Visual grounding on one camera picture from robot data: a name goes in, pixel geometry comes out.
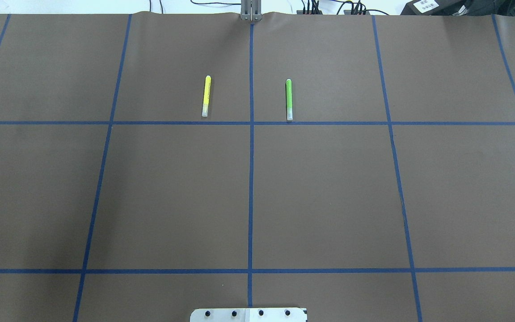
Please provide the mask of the green highlighter pen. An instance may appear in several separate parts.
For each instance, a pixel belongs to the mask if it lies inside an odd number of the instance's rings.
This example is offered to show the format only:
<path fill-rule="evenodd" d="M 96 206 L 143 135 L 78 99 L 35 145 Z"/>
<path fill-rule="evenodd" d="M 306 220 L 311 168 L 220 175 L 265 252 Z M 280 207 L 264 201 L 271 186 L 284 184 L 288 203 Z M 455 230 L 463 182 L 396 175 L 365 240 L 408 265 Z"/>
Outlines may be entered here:
<path fill-rule="evenodd" d="M 292 88 L 292 79 L 286 79 L 286 120 L 288 122 L 292 122 L 294 120 Z"/>

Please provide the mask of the yellow highlighter pen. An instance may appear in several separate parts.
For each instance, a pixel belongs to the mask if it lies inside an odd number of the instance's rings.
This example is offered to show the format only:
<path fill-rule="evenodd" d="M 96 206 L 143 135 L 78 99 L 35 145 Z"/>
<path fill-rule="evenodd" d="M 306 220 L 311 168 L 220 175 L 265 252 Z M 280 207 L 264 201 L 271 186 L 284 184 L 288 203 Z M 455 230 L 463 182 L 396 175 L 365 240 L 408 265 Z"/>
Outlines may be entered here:
<path fill-rule="evenodd" d="M 209 114 L 211 84 L 212 84 L 212 77 L 210 75 L 207 75 L 204 80 L 204 89 L 203 89 L 203 104 L 202 104 L 202 117 L 203 118 L 207 118 L 208 114 Z"/>

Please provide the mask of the black power strip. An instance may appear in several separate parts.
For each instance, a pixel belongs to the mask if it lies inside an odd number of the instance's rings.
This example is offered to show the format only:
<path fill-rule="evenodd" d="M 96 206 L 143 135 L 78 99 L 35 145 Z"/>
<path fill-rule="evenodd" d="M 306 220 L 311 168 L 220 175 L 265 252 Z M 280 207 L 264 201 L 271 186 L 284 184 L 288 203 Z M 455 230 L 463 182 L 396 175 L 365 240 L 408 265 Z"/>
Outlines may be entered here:
<path fill-rule="evenodd" d="M 354 13 L 352 13 L 351 8 L 349 5 L 346 5 L 347 8 L 343 7 L 341 9 L 333 8 L 333 9 L 314 9 L 314 8 L 307 8 L 302 7 L 301 9 L 298 9 L 294 12 L 296 15 L 324 15 L 329 14 L 330 16 L 370 16 L 371 12 L 363 7 L 363 10 L 356 10 Z"/>

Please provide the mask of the black white label box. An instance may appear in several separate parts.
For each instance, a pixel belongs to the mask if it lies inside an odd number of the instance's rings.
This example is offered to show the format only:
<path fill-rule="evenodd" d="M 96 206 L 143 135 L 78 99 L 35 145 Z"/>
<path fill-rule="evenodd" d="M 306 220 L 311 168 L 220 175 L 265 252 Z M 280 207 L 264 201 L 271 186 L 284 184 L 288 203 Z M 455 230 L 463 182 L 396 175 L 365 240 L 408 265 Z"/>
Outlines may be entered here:
<path fill-rule="evenodd" d="M 401 16 L 452 16 L 459 13 L 466 0 L 411 0 Z"/>

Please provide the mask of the aluminium frame post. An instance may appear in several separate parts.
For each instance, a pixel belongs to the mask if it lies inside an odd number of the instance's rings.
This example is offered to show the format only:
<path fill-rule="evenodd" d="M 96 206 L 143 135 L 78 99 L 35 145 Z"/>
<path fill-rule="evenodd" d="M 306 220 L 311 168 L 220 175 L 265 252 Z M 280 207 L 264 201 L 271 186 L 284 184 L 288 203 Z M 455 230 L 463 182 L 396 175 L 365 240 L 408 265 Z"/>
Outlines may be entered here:
<path fill-rule="evenodd" d="M 241 14 L 242 21 L 261 21 L 262 14 L 262 1 L 261 0 L 241 0 Z"/>

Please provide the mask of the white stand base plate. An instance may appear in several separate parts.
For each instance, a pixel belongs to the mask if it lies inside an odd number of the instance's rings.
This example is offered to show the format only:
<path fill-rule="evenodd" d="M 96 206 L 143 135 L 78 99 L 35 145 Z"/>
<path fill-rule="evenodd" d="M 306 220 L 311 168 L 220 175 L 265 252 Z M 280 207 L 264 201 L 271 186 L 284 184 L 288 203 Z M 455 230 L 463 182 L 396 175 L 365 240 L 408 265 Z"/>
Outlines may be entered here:
<path fill-rule="evenodd" d="M 190 322 L 307 322 L 307 310 L 298 307 L 195 309 Z"/>

